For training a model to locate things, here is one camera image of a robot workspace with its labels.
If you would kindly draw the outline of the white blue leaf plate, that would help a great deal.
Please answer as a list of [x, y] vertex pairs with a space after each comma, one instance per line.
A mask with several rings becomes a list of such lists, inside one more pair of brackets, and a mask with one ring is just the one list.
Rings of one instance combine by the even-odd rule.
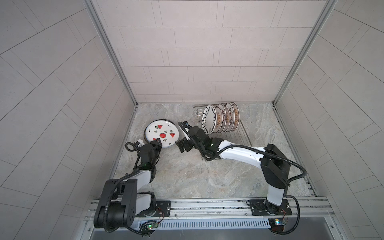
[[205, 107], [202, 115], [202, 129], [203, 131], [209, 135], [211, 134], [217, 124], [217, 113], [216, 109], [212, 105], [208, 105]]

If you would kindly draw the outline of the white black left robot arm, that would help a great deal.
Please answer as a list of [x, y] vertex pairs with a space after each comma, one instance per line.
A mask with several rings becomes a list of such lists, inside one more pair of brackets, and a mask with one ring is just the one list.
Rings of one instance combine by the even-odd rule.
[[159, 138], [148, 144], [139, 141], [125, 144], [126, 150], [137, 153], [133, 171], [106, 181], [94, 216], [96, 229], [112, 233], [126, 228], [141, 236], [150, 236], [155, 231], [159, 225], [157, 221], [147, 221], [138, 230], [133, 229], [132, 224], [136, 215], [151, 215], [157, 211], [155, 194], [139, 190], [154, 180], [162, 146]]

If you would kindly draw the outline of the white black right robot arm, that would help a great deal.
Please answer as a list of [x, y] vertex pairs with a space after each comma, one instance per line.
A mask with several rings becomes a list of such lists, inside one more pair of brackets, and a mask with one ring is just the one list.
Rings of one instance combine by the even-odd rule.
[[238, 145], [221, 138], [211, 138], [201, 128], [192, 127], [187, 122], [179, 122], [179, 127], [185, 135], [176, 142], [182, 153], [196, 149], [207, 161], [227, 159], [260, 168], [269, 187], [267, 198], [259, 210], [270, 215], [283, 212], [281, 205], [289, 186], [291, 165], [280, 151], [274, 150], [274, 145], [269, 144], [265, 148]]

